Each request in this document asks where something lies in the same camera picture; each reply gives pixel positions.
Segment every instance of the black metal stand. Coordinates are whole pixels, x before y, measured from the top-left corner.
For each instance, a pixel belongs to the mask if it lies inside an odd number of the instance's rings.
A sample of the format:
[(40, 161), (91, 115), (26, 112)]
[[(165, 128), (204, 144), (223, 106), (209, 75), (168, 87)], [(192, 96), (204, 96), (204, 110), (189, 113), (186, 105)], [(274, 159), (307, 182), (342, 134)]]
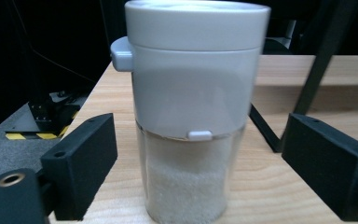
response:
[(80, 106), (52, 101), (40, 76), (36, 55), (15, 0), (0, 1), (0, 30), (2, 34), (9, 31), (14, 34), (7, 40), (7, 48), (11, 58), (21, 66), (21, 79), (27, 82), (30, 108), (29, 113), (24, 115), (11, 130), (7, 130), (7, 133), (60, 133), (72, 121), (73, 115)]
[[(310, 109), (313, 98), (319, 88), (324, 72), (333, 55), (338, 51), (345, 34), (357, 13), (358, 1), (332, 0), (323, 9), (324, 15), (330, 15), (321, 46), (310, 69), (307, 81), (298, 97), (294, 113), (305, 115)], [(257, 129), (262, 133), (273, 152), (282, 152), (280, 139), (272, 131), (260, 113), (252, 105), (249, 117)]]

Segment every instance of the screw hole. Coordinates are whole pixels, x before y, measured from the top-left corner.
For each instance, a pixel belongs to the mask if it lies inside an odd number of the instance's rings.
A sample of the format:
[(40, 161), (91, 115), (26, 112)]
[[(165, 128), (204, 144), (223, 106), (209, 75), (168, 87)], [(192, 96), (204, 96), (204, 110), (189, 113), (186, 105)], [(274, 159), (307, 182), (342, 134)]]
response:
[(6, 188), (18, 184), (23, 180), (24, 177), (25, 174), (21, 174), (21, 173), (7, 175), (0, 180), (0, 187)]
[(54, 154), (54, 157), (59, 158), (59, 157), (63, 157), (64, 155), (65, 155), (65, 152), (60, 151), (60, 152), (56, 152)]

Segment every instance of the white granules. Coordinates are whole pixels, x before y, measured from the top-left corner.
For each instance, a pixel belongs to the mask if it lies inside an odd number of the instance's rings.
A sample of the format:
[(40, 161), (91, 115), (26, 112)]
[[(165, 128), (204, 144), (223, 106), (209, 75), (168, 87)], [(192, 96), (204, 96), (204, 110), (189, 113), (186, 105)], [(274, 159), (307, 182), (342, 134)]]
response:
[(226, 209), (242, 131), (188, 142), (138, 130), (146, 210), (158, 223), (211, 223)]

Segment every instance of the black clamp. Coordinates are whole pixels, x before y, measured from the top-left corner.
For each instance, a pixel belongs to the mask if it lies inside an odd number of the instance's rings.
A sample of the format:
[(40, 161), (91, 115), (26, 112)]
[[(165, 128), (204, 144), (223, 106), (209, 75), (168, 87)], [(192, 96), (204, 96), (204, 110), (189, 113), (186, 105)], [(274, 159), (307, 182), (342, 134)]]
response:
[(81, 220), (117, 159), (113, 114), (86, 120), (43, 155), (42, 170), (0, 175), (0, 223)]

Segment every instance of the black cable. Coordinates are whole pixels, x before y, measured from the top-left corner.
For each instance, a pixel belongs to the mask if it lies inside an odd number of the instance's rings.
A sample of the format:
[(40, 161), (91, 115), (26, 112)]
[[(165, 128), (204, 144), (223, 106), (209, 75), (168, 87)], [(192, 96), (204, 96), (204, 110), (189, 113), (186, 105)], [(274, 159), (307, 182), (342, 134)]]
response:
[[(17, 13), (17, 16), (18, 16), (19, 19), (20, 19), (20, 23), (21, 23), (21, 26), (22, 26), (22, 30), (24, 31), (24, 33), (25, 33), (26, 35), (28, 35), (27, 29), (25, 28), (25, 24), (24, 24), (24, 22), (23, 22), (23, 20), (22, 20), (22, 16), (21, 16), (21, 14), (20, 14), (19, 9), (17, 8), (17, 5), (16, 5), (15, 0), (11, 0), (11, 2), (13, 3), (14, 9), (16, 10), (16, 13)], [(81, 75), (81, 74), (79, 74), (78, 72), (76, 72), (76, 71), (74, 71), (74, 70), (72, 70), (72, 69), (69, 69), (69, 68), (67, 68), (67, 67), (65, 67), (65, 66), (63, 66), (63, 65), (61, 65), (61, 64), (59, 64), (59, 63), (56, 63), (56, 62), (54, 62), (53, 60), (51, 60), (50, 58), (48, 58), (48, 57), (46, 57), (45, 55), (43, 55), (42, 53), (38, 52), (37, 50), (34, 49), (34, 47), (32, 46), (32, 44), (31, 44), (30, 41), (28, 41), (28, 44), (29, 44), (29, 47), (30, 47), (31, 51), (32, 51), (33, 53), (35, 53), (37, 56), (43, 58), (44, 60), (46, 60), (46, 61), (48, 61), (48, 62), (50, 62), (50, 63), (53, 63), (54, 65), (59, 66), (60, 68), (66, 70), (66, 71), (68, 71), (68, 72), (71, 72), (71, 73), (77, 75), (78, 77), (82, 77), (82, 78), (86, 79), (87, 81), (92, 82), (93, 84), (96, 84), (96, 83), (97, 83), (97, 81), (95, 81), (95, 80), (93, 80), (93, 79), (91, 79), (91, 78), (89, 78), (89, 77), (86, 77), (86, 76), (84, 76), (84, 75)]]

